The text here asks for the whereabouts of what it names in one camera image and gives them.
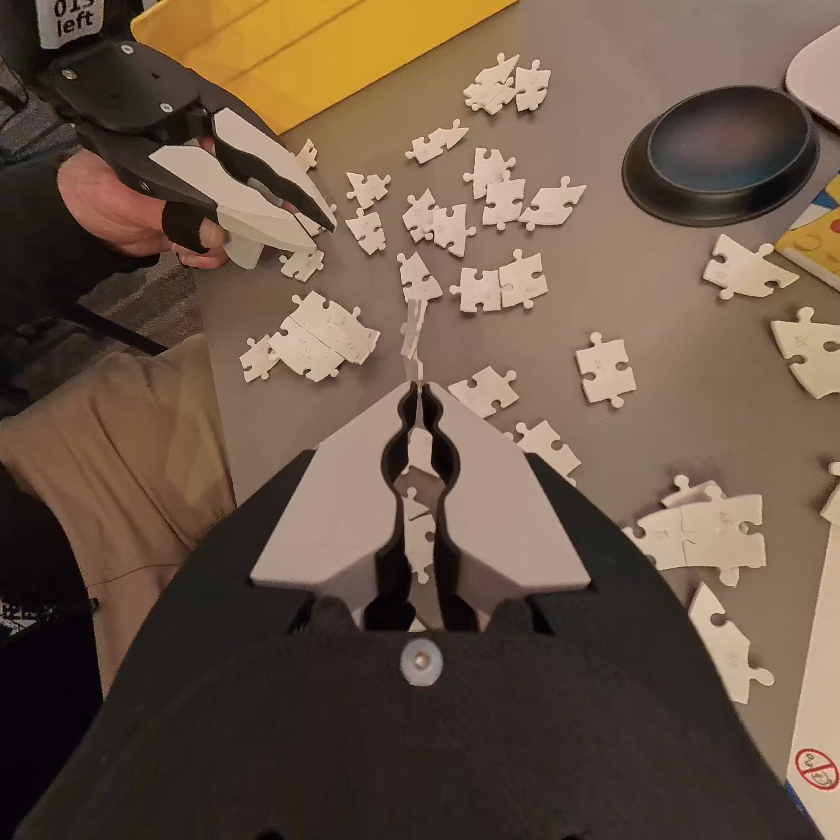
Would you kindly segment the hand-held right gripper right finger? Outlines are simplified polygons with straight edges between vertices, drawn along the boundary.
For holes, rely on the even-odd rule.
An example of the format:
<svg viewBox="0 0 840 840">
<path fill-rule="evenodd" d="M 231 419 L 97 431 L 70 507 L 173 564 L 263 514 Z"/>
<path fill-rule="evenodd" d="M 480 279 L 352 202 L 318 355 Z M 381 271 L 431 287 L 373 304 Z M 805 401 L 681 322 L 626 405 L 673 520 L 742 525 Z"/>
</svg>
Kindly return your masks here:
<svg viewBox="0 0 840 840">
<path fill-rule="evenodd" d="M 576 592 L 590 575 L 525 453 L 440 385 L 422 390 L 436 512 L 434 578 L 443 625 L 476 631 L 502 602 Z"/>
</svg>

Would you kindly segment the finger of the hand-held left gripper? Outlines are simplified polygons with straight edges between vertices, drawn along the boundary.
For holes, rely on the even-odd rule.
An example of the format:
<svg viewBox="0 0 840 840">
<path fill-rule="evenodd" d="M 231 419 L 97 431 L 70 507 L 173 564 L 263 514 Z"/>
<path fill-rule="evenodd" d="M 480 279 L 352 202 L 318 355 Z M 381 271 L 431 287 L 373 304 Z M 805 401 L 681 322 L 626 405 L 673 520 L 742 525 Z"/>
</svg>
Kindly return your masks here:
<svg viewBox="0 0 840 840">
<path fill-rule="evenodd" d="M 265 188 L 236 180 L 205 150 L 165 145 L 150 160 L 215 204 L 218 224 L 227 231 L 227 253 L 261 253 L 265 246 L 290 253 L 317 251 L 294 213 L 271 202 Z"/>
<path fill-rule="evenodd" d="M 230 108 L 213 114 L 212 127 L 215 155 L 228 174 L 246 185 L 260 184 L 276 205 L 288 205 L 321 228 L 334 231 L 330 205 L 296 156 L 274 135 Z"/>
</svg>

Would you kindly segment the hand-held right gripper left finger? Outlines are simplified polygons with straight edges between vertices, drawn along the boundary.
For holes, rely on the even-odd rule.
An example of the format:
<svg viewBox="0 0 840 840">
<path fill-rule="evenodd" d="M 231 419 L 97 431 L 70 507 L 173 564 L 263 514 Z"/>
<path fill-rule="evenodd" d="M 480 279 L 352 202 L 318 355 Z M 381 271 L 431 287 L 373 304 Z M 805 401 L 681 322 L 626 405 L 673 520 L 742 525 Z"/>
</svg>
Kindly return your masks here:
<svg viewBox="0 0 840 840">
<path fill-rule="evenodd" d="M 340 599 L 365 629 L 408 629 L 413 572 L 397 478 L 418 387 L 397 386 L 314 450 L 250 578 Z"/>
</svg>

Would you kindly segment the joined puzzle ball section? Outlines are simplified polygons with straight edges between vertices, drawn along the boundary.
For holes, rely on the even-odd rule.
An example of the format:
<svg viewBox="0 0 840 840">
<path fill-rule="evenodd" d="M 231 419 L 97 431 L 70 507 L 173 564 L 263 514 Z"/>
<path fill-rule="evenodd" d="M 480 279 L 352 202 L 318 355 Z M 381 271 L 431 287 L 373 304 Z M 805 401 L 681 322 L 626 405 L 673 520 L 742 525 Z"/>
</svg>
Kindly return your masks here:
<svg viewBox="0 0 840 840">
<path fill-rule="evenodd" d="M 268 342 L 273 356 L 294 372 L 320 382 L 337 376 L 344 361 L 362 364 L 375 349 L 381 334 L 359 322 L 359 308 L 347 311 L 316 291 L 292 301 L 296 310 Z"/>
</svg>

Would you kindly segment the single white puzzle piece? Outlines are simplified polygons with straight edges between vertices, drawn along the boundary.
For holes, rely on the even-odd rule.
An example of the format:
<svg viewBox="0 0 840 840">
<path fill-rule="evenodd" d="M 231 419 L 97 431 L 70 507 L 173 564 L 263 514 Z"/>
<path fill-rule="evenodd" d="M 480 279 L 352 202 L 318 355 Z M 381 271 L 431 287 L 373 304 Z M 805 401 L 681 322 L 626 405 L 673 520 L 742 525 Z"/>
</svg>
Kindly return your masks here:
<svg viewBox="0 0 840 840">
<path fill-rule="evenodd" d="M 418 345 L 421 339 L 423 325 L 427 311 L 427 300 L 412 299 L 406 305 L 406 321 L 402 325 L 403 336 L 401 356 L 406 373 L 406 380 L 417 384 L 424 383 L 424 366 L 418 356 Z"/>
</svg>

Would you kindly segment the white puzzle pieces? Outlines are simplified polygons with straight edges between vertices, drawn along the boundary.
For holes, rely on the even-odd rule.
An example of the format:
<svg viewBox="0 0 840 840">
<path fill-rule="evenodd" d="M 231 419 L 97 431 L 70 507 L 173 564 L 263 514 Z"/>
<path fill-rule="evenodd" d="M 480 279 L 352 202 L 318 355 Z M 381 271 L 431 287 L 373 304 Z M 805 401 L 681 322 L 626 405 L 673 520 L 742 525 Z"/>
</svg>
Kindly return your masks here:
<svg viewBox="0 0 840 840">
<path fill-rule="evenodd" d="M 718 297 L 730 300 L 739 295 L 750 298 L 768 297 L 774 288 L 788 287 L 797 275 L 767 260 L 774 245 L 763 244 L 751 251 L 726 234 L 717 238 L 702 279 L 719 288 Z M 463 268 L 459 283 L 450 293 L 459 297 L 463 313 L 495 312 L 522 306 L 530 310 L 534 299 L 548 291 L 542 273 L 540 255 L 523 257 L 520 249 L 513 252 L 513 261 L 496 271 L 481 272 Z M 838 395 L 838 325 L 814 320 L 813 308 L 801 308 L 795 320 L 775 320 L 770 324 L 773 341 L 783 358 L 790 361 L 790 371 L 800 386 L 815 399 Z M 590 336 L 590 345 L 575 352 L 582 377 L 581 387 L 590 403 L 609 402 L 616 410 L 624 403 L 624 395 L 636 389 L 623 339 L 605 341 L 599 332 Z M 501 375 L 491 366 L 475 373 L 470 381 L 461 381 L 445 389 L 458 402 L 478 417 L 487 420 L 496 403 L 509 407 L 517 394 L 511 387 L 514 372 Z M 421 432 L 429 443 L 432 458 L 433 438 L 426 426 Z M 574 489 L 570 470 L 580 465 L 568 446 L 554 449 L 560 440 L 550 424 L 542 422 L 534 428 L 519 424 L 519 441 L 515 444 L 536 466 L 548 467 L 560 478 L 562 488 L 572 488 L 572 501 L 584 501 Z M 510 434 L 505 436 L 512 441 Z M 415 432 L 408 435 L 407 453 Z M 677 490 L 666 499 L 664 507 L 638 521 L 642 536 L 626 528 L 619 538 L 619 548 L 630 548 L 631 558 L 652 560 L 658 571 L 676 568 L 715 568 L 724 585 L 736 587 L 741 568 L 762 568 L 765 562 L 763 537 L 749 532 L 748 525 L 762 523 L 761 495 L 747 494 L 726 497 L 712 482 L 690 486 L 686 476 L 675 478 Z M 749 640 L 729 620 L 715 625 L 711 618 L 723 614 L 709 587 L 702 585 L 689 606 L 689 619 L 707 646 L 712 661 L 731 700 L 746 705 L 750 685 L 758 681 L 772 686 L 774 677 L 766 668 L 749 664 Z"/>
</svg>

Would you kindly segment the person's left forearm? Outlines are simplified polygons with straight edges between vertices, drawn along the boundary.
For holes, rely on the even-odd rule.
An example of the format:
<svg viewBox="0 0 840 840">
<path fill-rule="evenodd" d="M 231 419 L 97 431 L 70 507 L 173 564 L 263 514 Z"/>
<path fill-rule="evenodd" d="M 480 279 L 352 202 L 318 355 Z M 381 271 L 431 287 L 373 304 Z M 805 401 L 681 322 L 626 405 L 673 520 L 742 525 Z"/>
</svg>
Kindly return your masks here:
<svg viewBox="0 0 840 840">
<path fill-rule="evenodd" d="M 106 246 L 70 214 L 57 185 L 67 151 L 2 167 L 1 324 L 16 328 L 87 295 L 111 276 L 155 266 Z"/>
</svg>

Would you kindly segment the blue puzzle box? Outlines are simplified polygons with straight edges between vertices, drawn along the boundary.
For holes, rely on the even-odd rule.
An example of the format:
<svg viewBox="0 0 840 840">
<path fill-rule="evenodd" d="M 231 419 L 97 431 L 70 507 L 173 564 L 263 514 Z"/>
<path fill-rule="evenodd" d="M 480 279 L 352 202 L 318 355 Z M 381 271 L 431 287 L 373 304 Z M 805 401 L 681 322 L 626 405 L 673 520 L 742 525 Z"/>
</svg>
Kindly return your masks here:
<svg viewBox="0 0 840 840">
<path fill-rule="evenodd" d="M 774 250 L 839 291 L 839 175 L 812 199 Z"/>
</svg>

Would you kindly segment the black puzzle ball stand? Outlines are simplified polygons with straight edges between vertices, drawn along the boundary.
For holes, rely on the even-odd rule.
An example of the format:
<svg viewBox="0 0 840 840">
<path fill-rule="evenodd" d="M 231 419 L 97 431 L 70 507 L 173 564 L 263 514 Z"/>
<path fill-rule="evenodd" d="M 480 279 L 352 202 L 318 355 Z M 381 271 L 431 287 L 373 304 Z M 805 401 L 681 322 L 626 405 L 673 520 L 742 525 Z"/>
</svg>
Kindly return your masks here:
<svg viewBox="0 0 840 840">
<path fill-rule="evenodd" d="M 820 159 L 812 116 L 787 93 L 721 87 L 678 102 L 628 146 L 623 186 L 646 214 L 716 228 L 750 221 L 790 201 Z"/>
</svg>

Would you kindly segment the person's left hand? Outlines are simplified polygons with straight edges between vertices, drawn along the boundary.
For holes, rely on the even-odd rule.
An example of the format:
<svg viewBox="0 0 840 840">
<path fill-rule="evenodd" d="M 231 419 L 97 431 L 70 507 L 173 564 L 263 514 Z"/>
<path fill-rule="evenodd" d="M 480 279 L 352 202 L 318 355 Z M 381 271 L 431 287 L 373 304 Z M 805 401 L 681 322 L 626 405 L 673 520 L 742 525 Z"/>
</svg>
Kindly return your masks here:
<svg viewBox="0 0 840 840">
<path fill-rule="evenodd" d="M 221 227 L 200 218 L 198 236 L 205 253 L 172 242 L 163 229 L 165 201 L 130 189 L 103 159 L 88 150 L 79 150 L 60 164 L 56 183 L 79 225 L 124 256 L 173 253 L 185 266 L 205 270 L 228 262 Z"/>
</svg>

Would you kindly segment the yellow plastic bin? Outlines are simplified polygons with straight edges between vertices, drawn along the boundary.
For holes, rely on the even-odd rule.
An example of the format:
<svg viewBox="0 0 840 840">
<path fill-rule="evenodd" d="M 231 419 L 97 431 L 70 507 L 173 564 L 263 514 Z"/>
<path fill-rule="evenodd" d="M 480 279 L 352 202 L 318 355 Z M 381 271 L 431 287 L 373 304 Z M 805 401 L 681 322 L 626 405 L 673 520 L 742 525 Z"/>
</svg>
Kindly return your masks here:
<svg viewBox="0 0 840 840">
<path fill-rule="evenodd" d="M 513 4 L 163 1 L 131 30 L 281 134 Z"/>
</svg>

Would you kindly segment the person's tan trousers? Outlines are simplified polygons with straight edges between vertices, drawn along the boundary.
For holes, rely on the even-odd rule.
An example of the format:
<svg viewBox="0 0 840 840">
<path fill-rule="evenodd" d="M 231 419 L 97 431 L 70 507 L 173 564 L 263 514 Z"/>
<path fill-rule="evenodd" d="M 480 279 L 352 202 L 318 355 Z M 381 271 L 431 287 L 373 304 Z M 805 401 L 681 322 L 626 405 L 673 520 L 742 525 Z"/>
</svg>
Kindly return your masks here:
<svg viewBox="0 0 840 840">
<path fill-rule="evenodd" d="M 235 509 L 207 342 L 112 353 L 4 419 L 2 465 L 69 540 L 106 697 L 186 559 Z"/>
</svg>

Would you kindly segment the printed instruction sheet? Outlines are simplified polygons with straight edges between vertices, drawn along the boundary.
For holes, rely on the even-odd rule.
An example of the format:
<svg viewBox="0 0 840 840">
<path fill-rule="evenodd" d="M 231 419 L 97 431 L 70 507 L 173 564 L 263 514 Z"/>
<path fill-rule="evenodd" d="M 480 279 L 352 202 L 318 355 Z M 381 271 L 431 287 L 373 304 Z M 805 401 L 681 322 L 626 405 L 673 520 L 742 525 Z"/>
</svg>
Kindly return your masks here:
<svg viewBox="0 0 840 840">
<path fill-rule="evenodd" d="M 824 838 L 839 838 L 839 529 L 826 545 L 786 772 Z"/>
</svg>

